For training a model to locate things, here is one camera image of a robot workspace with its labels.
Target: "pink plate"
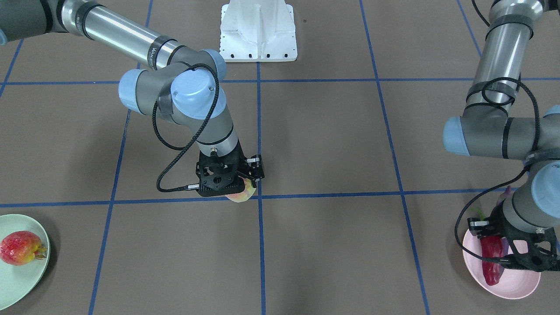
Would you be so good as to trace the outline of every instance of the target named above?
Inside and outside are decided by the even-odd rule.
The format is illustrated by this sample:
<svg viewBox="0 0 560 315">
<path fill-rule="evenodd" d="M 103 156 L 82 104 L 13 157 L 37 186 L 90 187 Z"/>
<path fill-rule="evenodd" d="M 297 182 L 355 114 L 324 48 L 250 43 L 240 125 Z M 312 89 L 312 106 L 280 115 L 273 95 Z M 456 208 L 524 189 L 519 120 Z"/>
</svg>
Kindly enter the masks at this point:
<svg viewBox="0 0 560 315">
<path fill-rule="evenodd" d="M 480 240 L 472 236 L 469 230 L 465 233 L 463 245 L 473 253 L 482 255 Z M 515 241 L 515 246 L 521 253 L 527 251 L 527 244 L 525 242 L 518 244 Z M 508 249 L 507 253 L 512 253 L 511 248 Z M 490 286 L 486 284 L 482 274 L 482 261 L 465 251 L 463 251 L 463 259 L 465 259 L 465 265 L 469 269 L 470 275 L 473 276 L 478 284 L 485 288 L 486 291 L 500 298 L 510 300 L 522 299 L 533 293 L 540 282 L 540 272 L 505 269 L 498 284 Z"/>
</svg>

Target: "red bell pepper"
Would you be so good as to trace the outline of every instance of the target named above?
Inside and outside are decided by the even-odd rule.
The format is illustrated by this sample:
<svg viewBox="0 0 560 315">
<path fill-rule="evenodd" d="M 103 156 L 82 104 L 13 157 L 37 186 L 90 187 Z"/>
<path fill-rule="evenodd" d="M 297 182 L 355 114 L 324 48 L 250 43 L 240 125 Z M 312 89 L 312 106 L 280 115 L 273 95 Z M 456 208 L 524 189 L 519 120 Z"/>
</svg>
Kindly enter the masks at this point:
<svg viewBox="0 0 560 315">
<path fill-rule="evenodd" d="M 492 257 L 503 257 L 507 254 L 507 240 L 503 242 L 503 237 L 499 235 L 484 237 L 480 239 L 480 245 L 482 246 L 482 257 L 492 258 Z M 493 262 L 482 262 L 482 273 L 484 279 L 488 285 L 496 285 L 500 281 L 500 277 L 503 273 L 503 267 L 499 263 Z"/>
</svg>

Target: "blue joint cap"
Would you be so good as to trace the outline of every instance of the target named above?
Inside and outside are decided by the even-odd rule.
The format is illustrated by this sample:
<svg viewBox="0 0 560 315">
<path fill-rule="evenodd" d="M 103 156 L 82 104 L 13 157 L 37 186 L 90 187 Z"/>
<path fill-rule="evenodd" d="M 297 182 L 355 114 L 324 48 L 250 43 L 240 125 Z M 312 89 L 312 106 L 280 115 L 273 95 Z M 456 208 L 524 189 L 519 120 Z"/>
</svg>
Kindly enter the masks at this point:
<svg viewBox="0 0 560 315">
<path fill-rule="evenodd" d="M 207 52 L 212 59 L 214 59 L 214 64 L 216 65 L 216 71 L 218 74 L 218 80 L 222 82 L 226 78 L 227 67 L 226 61 L 223 59 L 222 55 L 214 49 L 202 49 L 201 51 Z"/>
<path fill-rule="evenodd" d="M 0 29 L 0 45 L 4 46 L 8 43 L 8 37 L 4 34 L 4 31 Z"/>
<path fill-rule="evenodd" d="M 560 161 L 554 161 L 537 172 L 531 185 L 531 194 L 543 212 L 560 218 Z"/>
<path fill-rule="evenodd" d="M 469 149 L 466 147 L 461 117 L 449 118 L 445 123 L 444 146 L 448 152 L 470 156 Z"/>
<path fill-rule="evenodd" d="M 545 117 L 552 114 L 560 114 L 560 105 L 554 105 L 552 108 L 548 110 L 548 112 L 544 115 Z"/>
<path fill-rule="evenodd" d="M 185 71 L 171 83 L 173 104 L 181 113 L 194 119 L 206 118 L 215 93 L 216 82 L 210 71 L 206 69 Z M 211 118 L 220 115 L 225 108 L 226 94 L 220 89 L 218 103 Z"/>
<path fill-rule="evenodd" d="M 137 113 L 145 115 L 140 111 L 138 107 L 138 101 L 136 100 L 136 83 L 138 82 L 138 78 L 140 73 L 146 70 L 141 69 L 132 69 L 127 71 L 122 78 L 120 78 L 119 82 L 119 98 L 123 105 L 133 110 Z"/>
</svg>

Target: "apple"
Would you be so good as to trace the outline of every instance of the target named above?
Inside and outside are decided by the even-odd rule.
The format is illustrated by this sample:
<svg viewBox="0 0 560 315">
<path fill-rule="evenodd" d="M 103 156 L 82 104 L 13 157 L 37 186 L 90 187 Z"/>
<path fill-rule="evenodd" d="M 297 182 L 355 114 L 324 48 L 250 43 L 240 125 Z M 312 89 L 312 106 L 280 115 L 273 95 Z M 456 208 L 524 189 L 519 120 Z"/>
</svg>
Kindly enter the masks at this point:
<svg viewBox="0 0 560 315">
<path fill-rule="evenodd" d="M 14 266 L 25 265 L 34 259 L 43 259 L 46 248 L 41 239 L 29 231 L 17 231 L 6 236 L 0 243 L 0 258 Z"/>
<path fill-rule="evenodd" d="M 251 196 L 255 193 L 256 188 L 253 187 L 253 183 L 250 179 L 244 178 L 243 183 L 245 184 L 245 189 L 240 193 L 227 194 L 226 197 L 233 202 L 244 202 L 249 200 Z"/>
</svg>

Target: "black cable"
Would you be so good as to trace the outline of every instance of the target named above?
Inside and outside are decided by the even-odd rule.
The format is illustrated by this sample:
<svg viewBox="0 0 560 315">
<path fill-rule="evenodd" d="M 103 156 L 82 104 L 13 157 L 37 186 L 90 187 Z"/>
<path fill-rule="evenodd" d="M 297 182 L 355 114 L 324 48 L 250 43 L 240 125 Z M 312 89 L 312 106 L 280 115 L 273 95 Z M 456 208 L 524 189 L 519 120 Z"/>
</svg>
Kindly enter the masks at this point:
<svg viewBox="0 0 560 315">
<path fill-rule="evenodd" d="M 486 97 L 485 92 L 487 91 L 487 89 L 490 87 L 491 84 L 493 84 L 494 82 L 497 81 L 511 81 L 517 84 L 518 87 L 521 87 L 529 96 L 529 99 L 531 99 L 531 102 L 533 104 L 533 109 L 534 109 L 534 114 L 535 114 L 535 137 L 533 139 L 533 144 L 531 146 L 531 152 L 532 151 L 536 151 L 537 147 L 538 147 L 538 143 L 539 143 L 539 138 L 540 138 L 540 117 L 539 117 L 539 107 L 538 104 L 536 102 L 536 98 L 535 95 L 533 95 L 533 93 L 531 92 L 531 90 L 529 90 L 529 88 L 523 84 L 520 80 L 514 79 L 514 78 L 509 78 L 509 77 L 500 77 L 500 78 L 495 78 L 492 81 L 488 81 L 485 86 L 482 88 L 482 95 L 484 97 L 484 99 L 492 104 L 493 106 L 503 106 L 501 104 L 504 103 L 497 103 L 494 101 L 489 100 Z M 484 196 L 485 194 L 494 191 L 498 188 L 501 188 L 503 186 L 512 184 L 517 182 L 521 177 L 523 177 L 523 175 L 525 175 L 525 173 L 529 170 L 530 165 L 526 166 L 523 168 L 523 170 L 521 171 L 521 173 L 519 173 L 519 175 L 517 175 L 514 179 L 512 180 L 508 180 L 505 183 L 499 184 L 497 186 L 494 186 L 492 188 L 486 189 L 485 191 L 479 193 L 478 195 L 476 195 L 473 199 L 471 199 L 461 210 L 461 213 L 459 214 L 459 217 L 457 218 L 457 222 L 455 222 L 455 229 L 454 229 L 454 233 L 455 233 L 455 240 L 457 241 L 457 244 L 461 247 L 461 249 L 463 249 L 464 251 L 466 251 L 467 253 L 471 254 L 472 256 L 482 260 L 482 261 L 488 261 L 488 262 L 494 262 L 494 263 L 500 263 L 503 262 L 500 258 L 485 258 L 482 256 L 479 256 L 473 252 L 471 252 L 470 250 L 468 250 L 467 248 L 465 248 L 463 246 L 463 242 L 459 239 L 459 224 L 461 223 L 461 219 L 463 218 L 463 215 L 465 214 L 465 212 L 467 211 L 467 209 L 476 201 L 478 200 L 480 197 Z"/>
<path fill-rule="evenodd" d="M 490 26 L 490 23 L 488 23 L 488 21 L 486 20 L 486 18 L 482 15 L 482 13 L 480 12 L 480 10 L 478 9 L 477 3 L 475 2 L 475 0 L 472 0 L 473 2 L 473 7 L 474 10 L 477 12 L 478 16 L 480 16 L 480 18 L 482 19 L 482 21 L 484 22 L 484 24 L 486 24 L 486 26 Z"/>
<path fill-rule="evenodd" d="M 153 110 L 152 110 L 152 126 L 153 126 L 153 131 L 156 133 L 157 139 L 160 140 L 160 142 L 163 143 L 166 147 L 172 150 L 181 151 L 185 147 L 173 146 L 169 144 L 167 141 L 165 141 L 163 137 L 161 137 L 160 131 L 157 129 L 157 120 L 156 120 L 157 108 L 158 108 L 158 103 L 156 101 L 155 104 L 153 105 Z"/>
<path fill-rule="evenodd" d="M 499 77 L 499 78 L 495 78 L 494 80 L 486 82 L 486 84 L 482 88 L 482 97 L 484 98 L 485 101 L 487 101 L 488 103 L 490 103 L 492 105 L 504 106 L 504 105 L 509 104 L 509 101 L 507 101 L 505 103 L 494 102 L 494 101 L 488 99 L 488 96 L 486 95 L 486 91 L 491 86 L 491 84 L 493 84 L 494 82 L 498 82 L 498 81 L 510 81 L 510 82 L 513 82 L 513 83 L 517 84 L 518 87 L 521 87 L 527 93 L 527 96 L 529 96 L 529 99 L 531 99 L 531 103 L 533 104 L 533 111 L 534 111 L 534 114 L 535 114 L 535 137 L 533 139 L 533 145 L 531 146 L 531 151 L 536 151 L 537 145 L 538 145 L 538 142 L 539 142 L 539 137 L 540 137 L 540 118 L 539 118 L 540 115 L 539 115 L 539 106 L 536 102 L 535 95 L 533 95 L 531 90 L 529 90 L 529 88 L 523 82 L 519 81 L 518 79 L 509 78 L 509 77 Z"/>
<path fill-rule="evenodd" d="M 204 121 L 200 125 L 200 128 L 198 128 L 198 131 L 194 134 L 193 138 L 189 141 L 189 143 L 186 146 L 184 146 L 181 149 L 181 152 L 179 152 L 179 154 L 177 154 L 177 156 L 173 159 L 173 161 L 171 161 L 171 163 L 169 163 L 169 165 L 157 177 L 156 187 L 157 187 L 157 190 L 159 190 L 160 192 L 177 192 L 177 191 L 187 190 L 188 186 L 180 186 L 180 187 L 175 187 L 175 188 L 170 188 L 170 189 L 161 188 L 161 180 L 164 178 L 164 176 L 167 174 L 167 172 L 169 172 L 169 170 L 173 166 L 175 166 L 175 164 L 183 157 L 183 155 L 185 155 L 185 153 L 190 149 L 190 147 L 198 139 L 200 134 L 204 131 L 204 128 L 206 128 L 206 125 L 208 124 L 208 121 L 210 121 L 210 117 L 212 116 L 212 113 L 214 112 L 214 108 L 216 107 L 216 104 L 218 103 L 218 96 L 220 95 L 220 82 L 219 82 L 219 79 L 218 79 L 218 76 L 217 76 L 216 72 L 212 68 L 210 68 L 210 66 L 208 66 L 207 64 L 204 64 L 204 63 L 197 63 L 197 64 L 193 65 L 192 67 L 190 67 L 189 69 L 187 69 L 187 71 L 188 70 L 194 70 L 195 68 L 204 68 L 204 69 L 210 71 L 210 73 L 212 74 L 212 77 L 214 78 L 214 81 L 216 83 L 214 100 L 212 101 L 212 105 L 210 106 L 210 110 L 208 111 L 208 114 L 206 115 L 206 118 L 204 119 Z M 157 106 L 157 102 L 154 105 L 154 110 L 157 109 L 156 106 Z"/>
</svg>

